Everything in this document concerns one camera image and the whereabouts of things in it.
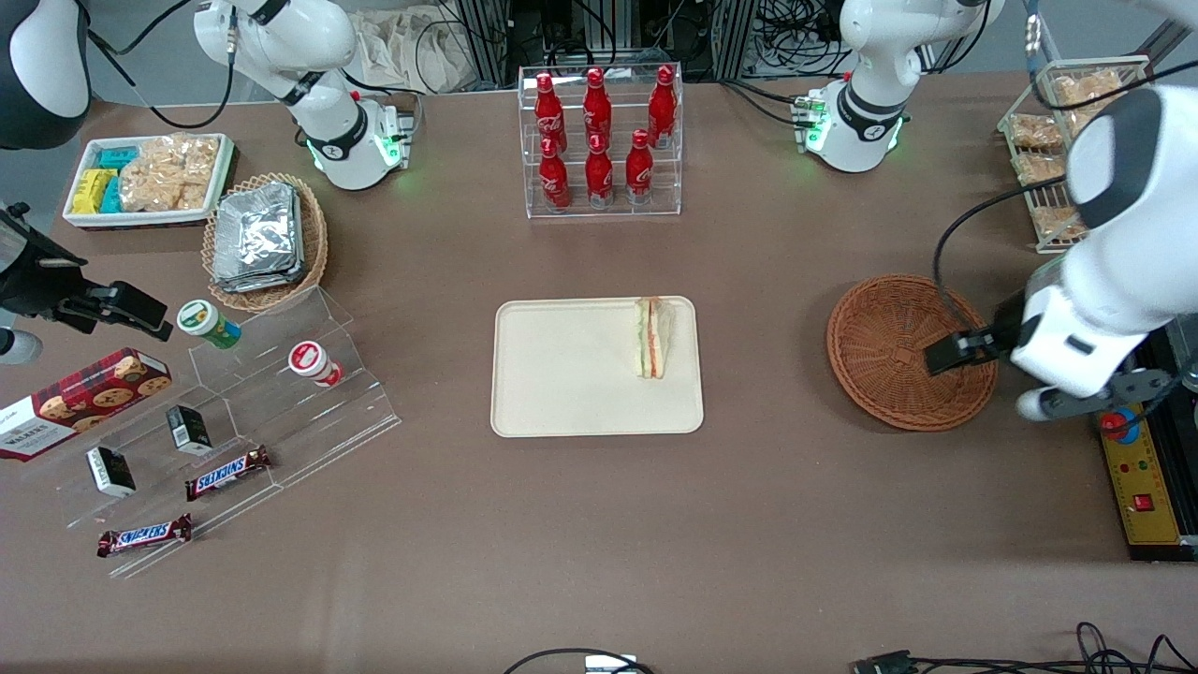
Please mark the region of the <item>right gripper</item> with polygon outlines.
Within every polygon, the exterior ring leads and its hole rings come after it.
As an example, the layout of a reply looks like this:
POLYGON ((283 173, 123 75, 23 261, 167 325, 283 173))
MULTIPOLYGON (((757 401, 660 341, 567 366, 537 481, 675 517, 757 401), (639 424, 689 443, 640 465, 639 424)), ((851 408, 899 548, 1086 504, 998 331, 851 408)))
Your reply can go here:
POLYGON ((81 334, 95 326, 125 324, 157 341, 167 341, 165 303, 125 281, 93 287, 81 277, 86 261, 66 251, 44 233, 28 226, 26 208, 4 208, 4 273, 1 306, 25 318, 56 318, 81 334))

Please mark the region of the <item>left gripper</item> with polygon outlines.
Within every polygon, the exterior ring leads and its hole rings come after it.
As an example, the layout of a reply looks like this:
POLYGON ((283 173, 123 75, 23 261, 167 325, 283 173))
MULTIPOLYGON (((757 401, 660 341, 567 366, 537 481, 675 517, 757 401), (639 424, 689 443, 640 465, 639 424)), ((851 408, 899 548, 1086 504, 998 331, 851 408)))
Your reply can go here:
POLYGON ((993 362, 1000 341, 1019 370, 1073 397, 1094 396, 1126 358, 1126 306, 1119 300, 1081 287, 1023 290, 993 308, 992 324, 926 346, 926 371, 938 376, 993 362))

